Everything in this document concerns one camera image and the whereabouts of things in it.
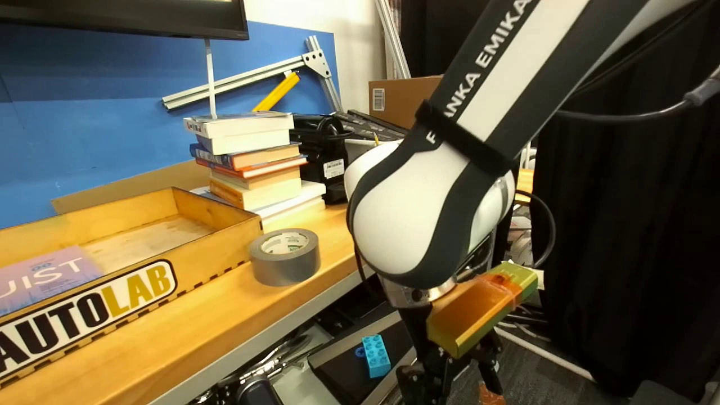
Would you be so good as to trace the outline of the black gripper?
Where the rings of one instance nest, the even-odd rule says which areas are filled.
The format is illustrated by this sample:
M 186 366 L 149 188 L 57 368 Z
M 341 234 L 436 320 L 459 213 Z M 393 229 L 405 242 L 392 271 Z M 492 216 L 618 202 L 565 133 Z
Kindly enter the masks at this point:
M 503 405 L 503 387 L 498 370 L 500 337 L 486 333 L 466 356 L 451 358 L 436 346 L 424 330 L 429 308 L 400 308 L 400 322 L 417 349 L 417 361 L 395 370 L 402 405 L 448 405 L 454 378 L 466 368 L 478 370 L 478 405 Z

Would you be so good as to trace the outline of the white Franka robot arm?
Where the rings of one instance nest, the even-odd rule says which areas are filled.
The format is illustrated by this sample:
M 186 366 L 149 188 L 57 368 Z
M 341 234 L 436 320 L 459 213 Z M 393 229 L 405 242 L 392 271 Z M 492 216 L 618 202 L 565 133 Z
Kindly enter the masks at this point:
M 436 89 L 397 142 L 347 173 L 347 229 L 417 349 L 395 370 L 402 405 L 445 405 L 483 359 L 498 316 L 535 276 L 498 265 L 460 278 L 513 207 L 514 163 L 556 118 L 626 123 L 567 101 L 639 34 L 712 0 L 489 0 Z

